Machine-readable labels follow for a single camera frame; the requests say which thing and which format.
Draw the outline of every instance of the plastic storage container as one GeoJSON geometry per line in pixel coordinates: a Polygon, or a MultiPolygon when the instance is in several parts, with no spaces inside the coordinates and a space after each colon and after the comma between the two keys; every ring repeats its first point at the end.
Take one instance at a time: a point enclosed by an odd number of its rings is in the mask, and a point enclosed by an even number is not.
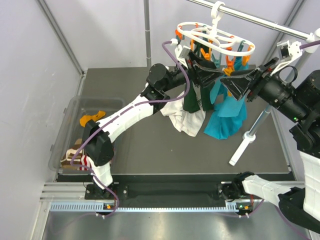
{"type": "MultiPolygon", "coordinates": [[[[71,170],[62,168],[61,159],[66,151],[75,145],[78,139],[82,139],[84,127],[80,125],[80,118],[83,115],[95,115],[98,111],[106,112],[103,118],[106,118],[125,106],[125,101],[122,98],[101,98],[101,97],[86,97],[75,96],[70,100],[66,109],[58,136],[52,149],[49,160],[49,168],[52,171],[62,170],[63,174],[79,173],[88,174],[88,171],[71,170]]],[[[114,157],[116,158],[117,146],[121,141],[118,137],[114,142],[114,157]]]]}

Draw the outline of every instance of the vertical metal pole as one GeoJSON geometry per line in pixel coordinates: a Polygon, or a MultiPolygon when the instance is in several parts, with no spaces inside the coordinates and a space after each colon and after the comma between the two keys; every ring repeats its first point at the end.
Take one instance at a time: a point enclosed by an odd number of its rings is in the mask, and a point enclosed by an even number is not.
{"type": "Polygon", "coordinates": [[[266,108],[263,110],[263,112],[261,112],[260,116],[256,119],[255,123],[253,124],[253,126],[249,131],[250,136],[253,136],[256,134],[256,132],[258,131],[258,128],[264,123],[266,118],[271,113],[271,108],[272,106],[268,104],[266,108]]]}
{"type": "MultiPolygon", "coordinates": [[[[299,10],[301,9],[301,7],[303,6],[303,4],[305,3],[305,0],[297,0],[292,12],[289,14],[289,16],[287,17],[286,21],[285,21],[285,25],[290,26],[292,24],[292,22],[294,21],[295,17],[297,16],[299,10]]],[[[269,51],[269,53],[267,54],[267,56],[264,58],[263,63],[269,61],[272,57],[272,55],[274,54],[274,52],[276,51],[277,48],[277,42],[281,41],[284,38],[284,34],[280,33],[278,34],[278,36],[276,37],[276,39],[274,40],[274,43],[269,51]]],[[[304,57],[305,54],[303,54],[300,58],[303,58],[302,60],[299,60],[296,65],[298,66],[298,70],[302,67],[302,65],[305,63],[306,59],[304,57]]],[[[243,141],[240,144],[240,146],[238,147],[238,149],[235,151],[235,153],[233,154],[233,156],[231,157],[231,160],[229,161],[229,164],[231,164],[232,166],[236,165],[236,163],[238,162],[239,158],[241,157],[241,155],[243,154],[243,152],[246,150],[247,146],[252,143],[255,139],[256,139],[256,133],[259,129],[259,127],[264,123],[264,121],[267,119],[267,117],[269,116],[269,114],[271,113],[271,111],[273,110],[273,107],[271,105],[267,105],[266,108],[261,112],[261,114],[259,115],[259,117],[256,119],[255,123],[253,124],[253,126],[251,127],[251,129],[249,131],[247,131],[244,135],[243,135],[243,141]]]]}
{"type": "Polygon", "coordinates": [[[150,69],[151,68],[151,39],[150,39],[149,0],[143,0],[143,6],[144,6],[146,66],[148,69],[150,69]]]}
{"type": "MultiPolygon", "coordinates": [[[[297,0],[295,2],[291,13],[289,14],[289,16],[287,17],[287,19],[284,22],[285,26],[290,27],[292,25],[294,19],[296,18],[297,14],[301,10],[301,8],[305,4],[305,2],[306,2],[306,0],[297,0]]],[[[262,62],[263,64],[267,63],[272,58],[272,55],[275,53],[275,51],[277,49],[277,43],[280,42],[284,38],[284,36],[285,36],[285,34],[283,32],[279,32],[279,34],[275,38],[274,42],[272,43],[271,49],[268,51],[268,54],[265,56],[265,58],[262,62]]],[[[253,137],[256,134],[258,128],[264,123],[264,121],[267,119],[268,115],[271,113],[271,109],[272,109],[272,107],[268,104],[266,106],[266,108],[264,109],[264,111],[261,112],[260,116],[257,118],[257,120],[255,121],[255,123],[253,124],[253,126],[251,127],[251,129],[249,131],[250,137],[253,137]]]]}
{"type": "Polygon", "coordinates": [[[62,33],[57,21],[55,20],[53,14],[51,13],[47,3],[45,2],[45,0],[35,0],[35,1],[38,3],[40,9],[44,13],[46,19],[48,20],[49,24],[51,25],[54,33],[56,34],[57,38],[59,39],[59,41],[61,43],[61,45],[63,46],[64,50],[66,51],[66,53],[70,57],[70,60],[73,63],[74,67],[80,73],[80,75],[83,76],[84,71],[81,68],[74,52],[71,50],[71,47],[69,46],[69,44],[67,42],[67,39],[65,38],[64,34],[62,33]]]}

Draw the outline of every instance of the white wall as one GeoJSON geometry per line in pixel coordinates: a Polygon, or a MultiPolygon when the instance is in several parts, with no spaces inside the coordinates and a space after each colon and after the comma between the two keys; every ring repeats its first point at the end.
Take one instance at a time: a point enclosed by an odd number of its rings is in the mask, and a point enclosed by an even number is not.
{"type": "MultiPolygon", "coordinates": [[[[319,8],[319,0],[306,1],[291,27],[305,33],[313,33],[316,29],[320,28],[319,8]]],[[[285,39],[293,40],[294,38],[291,36],[286,36],[285,39]]],[[[299,71],[295,84],[302,82],[312,71],[320,69],[319,63],[320,48],[310,56],[303,68],[299,71]]],[[[288,148],[290,150],[292,164],[296,170],[296,176],[299,180],[304,180],[304,166],[302,164],[299,152],[297,151],[296,142],[289,132],[289,129],[291,129],[294,124],[290,120],[286,119],[281,113],[279,114],[279,118],[283,133],[286,137],[288,148]]]]}
{"type": "MultiPolygon", "coordinates": [[[[83,69],[146,66],[142,0],[46,0],[83,69]]],[[[292,0],[225,0],[227,6],[283,23],[292,0]]],[[[152,63],[172,65],[161,43],[181,22],[210,24],[211,10],[186,0],[149,0],[152,63]]],[[[219,27],[256,44],[253,64],[264,59],[277,33],[225,15],[219,27]]]]}
{"type": "Polygon", "coordinates": [[[81,67],[144,67],[142,0],[46,0],[81,67]]]}
{"type": "Polygon", "coordinates": [[[0,0],[0,23],[0,238],[25,240],[80,76],[35,0],[0,0]]]}
{"type": "MultiPolygon", "coordinates": [[[[152,63],[172,65],[172,60],[161,47],[162,42],[175,37],[175,29],[181,22],[211,24],[211,10],[186,0],[150,0],[149,2],[152,63]]],[[[230,8],[283,24],[295,1],[223,0],[223,2],[230,8]]],[[[218,28],[253,42],[256,50],[250,63],[257,65],[262,63],[278,34],[276,31],[226,14],[219,21],[218,28]]]]}

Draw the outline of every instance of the table surface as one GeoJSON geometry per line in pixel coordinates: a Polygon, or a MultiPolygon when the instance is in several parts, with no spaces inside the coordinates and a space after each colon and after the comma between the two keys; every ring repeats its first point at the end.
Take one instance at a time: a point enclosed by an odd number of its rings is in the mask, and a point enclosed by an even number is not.
{"type": "MultiPolygon", "coordinates": [[[[91,68],[84,81],[83,96],[120,97],[130,103],[144,88],[145,67],[91,68]]],[[[168,92],[175,97],[183,86],[168,92]]],[[[196,137],[178,132],[169,117],[160,112],[128,129],[121,138],[112,174],[233,174],[288,173],[288,165],[271,115],[260,127],[235,166],[228,162],[242,142],[242,135],[255,122],[266,103],[261,99],[246,104],[247,119],[235,135],[217,140],[204,134],[212,112],[196,137]]]]}
{"type": "MultiPolygon", "coordinates": [[[[263,203],[249,219],[238,219],[212,212],[118,212],[105,220],[93,213],[79,219],[83,214],[50,212],[43,240],[302,239],[285,224],[275,207],[268,202],[263,203]],[[75,220],[75,223],[61,231],[75,220]]],[[[306,234],[305,229],[298,226],[297,229],[306,234]]]]}

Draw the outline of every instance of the horizontal metal bar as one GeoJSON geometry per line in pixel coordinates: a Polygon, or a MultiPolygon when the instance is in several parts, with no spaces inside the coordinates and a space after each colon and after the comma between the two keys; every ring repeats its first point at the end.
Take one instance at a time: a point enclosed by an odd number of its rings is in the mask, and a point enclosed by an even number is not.
{"type": "Polygon", "coordinates": [[[87,183],[83,182],[47,182],[40,196],[41,202],[83,201],[87,183]]]}
{"type": "MultiPolygon", "coordinates": [[[[204,7],[207,7],[207,8],[210,8],[210,9],[214,5],[214,3],[208,2],[205,0],[187,0],[187,1],[204,6],[204,7]]],[[[288,34],[290,36],[293,36],[295,38],[299,38],[302,40],[307,40],[310,36],[310,34],[308,34],[308,33],[298,31],[298,30],[292,29],[290,27],[281,25],[277,22],[272,22],[272,21],[269,21],[269,20],[254,16],[254,15],[250,15],[250,14],[247,14],[247,13],[244,13],[244,12],[241,12],[241,11],[238,11],[238,10],[235,10],[230,7],[223,6],[223,5],[221,5],[218,8],[218,10],[222,13],[228,14],[228,15],[236,17],[238,19],[242,19],[247,22],[251,22],[251,23],[263,26],[268,29],[276,30],[278,32],[288,34]]]]}
{"type": "MultiPolygon", "coordinates": [[[[112,212],[112,209],[104,209],[104,203],[100,202],[53,202],[52,212],[112,212]]],[[[237,203],[226,202],[219,207],[119,207],[117,212],[125,213],[236,213],[237,203]]]]}

